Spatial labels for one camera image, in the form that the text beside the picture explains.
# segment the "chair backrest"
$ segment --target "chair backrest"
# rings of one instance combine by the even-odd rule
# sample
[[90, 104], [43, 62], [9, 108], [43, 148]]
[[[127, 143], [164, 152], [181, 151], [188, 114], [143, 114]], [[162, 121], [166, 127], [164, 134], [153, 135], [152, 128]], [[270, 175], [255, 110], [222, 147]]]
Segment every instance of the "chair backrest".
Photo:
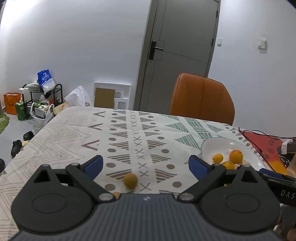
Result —
[[232, 125], [234, 105], [227, 89], [220, 82], [182, 73], [175, 84], [170, 115]]

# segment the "cardboard box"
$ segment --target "cardboard box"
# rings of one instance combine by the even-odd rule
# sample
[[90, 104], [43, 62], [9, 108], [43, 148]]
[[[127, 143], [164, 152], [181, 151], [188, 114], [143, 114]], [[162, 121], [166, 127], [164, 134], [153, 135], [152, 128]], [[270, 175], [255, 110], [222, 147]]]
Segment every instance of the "cardboard box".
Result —
[[113, 109], [114, 95], [115, 95], [115, 90], [96, 88], [94, 107]]

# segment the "patterned tablecloth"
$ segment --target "patterned tablecloth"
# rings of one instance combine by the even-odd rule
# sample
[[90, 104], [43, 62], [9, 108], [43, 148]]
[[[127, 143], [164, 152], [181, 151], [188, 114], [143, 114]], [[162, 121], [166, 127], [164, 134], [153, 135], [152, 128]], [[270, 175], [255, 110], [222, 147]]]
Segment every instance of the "patterned tablecloth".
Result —
[[0, 176], [0, 240], [17, 231], [11, 217], [13, 199], [41, 165], [64, 168], [102, 155], [104, 167], [94, 180], [110, 192], [128, 192], [123, 177], [139, 179], [135, 193], [178, 195], [197, 182], [188, 158], [200, 156], [211, 137], [226, 137], [253, 146], [228, 124], [129, 110], [70, 107], [51, 120]]

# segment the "orange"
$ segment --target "orange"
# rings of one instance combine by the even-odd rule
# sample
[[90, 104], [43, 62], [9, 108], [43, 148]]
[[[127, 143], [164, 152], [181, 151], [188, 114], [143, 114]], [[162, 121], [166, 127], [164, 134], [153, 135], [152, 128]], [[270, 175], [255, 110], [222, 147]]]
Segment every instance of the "orange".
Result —
[[222, 161], [223, 161], [223, 155], [220, 154], [220, 153], [214, 155], [214, 157], [213, 157], [213, 161], [214, 161], [215, 163], [220, 163], [220, 162], [222, 162]]
[[138, 178], [133, 173], [128, 173], [123, 178], [123, 183], [128, 189], [135, 189], [138, 185]]
[[225, 166], [226, 169], [234, 169], [235, 168], [234, 164], [231, 161], [225, 161], [222, 163], [222, 165]]
[[119, 196], [120, 196], [120, 193], [119, 192], [113, 192], [112, 194], [116, 197], [116, 199], [118, 199]]
[[233, 150], [229, 154], [229, 161], [231, 161], [233, 164], [241, 164], [243, 159], [243, 154], [240, 150]]

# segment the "white wall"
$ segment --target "white wall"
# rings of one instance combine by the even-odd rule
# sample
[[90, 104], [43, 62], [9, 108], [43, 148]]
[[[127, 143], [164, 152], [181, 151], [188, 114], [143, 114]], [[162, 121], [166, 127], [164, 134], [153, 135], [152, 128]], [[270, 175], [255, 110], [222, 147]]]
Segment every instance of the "white wall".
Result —
[[234, 126], [296, 136], [296, 9], [287, 0], [221, 0], [217, 38], [208, 77], [228, 89]]
[[0, 25], [0, 97], [49, 69], [64, 96], [94, 81], [136, 90], [150, 0], [7, 0]]

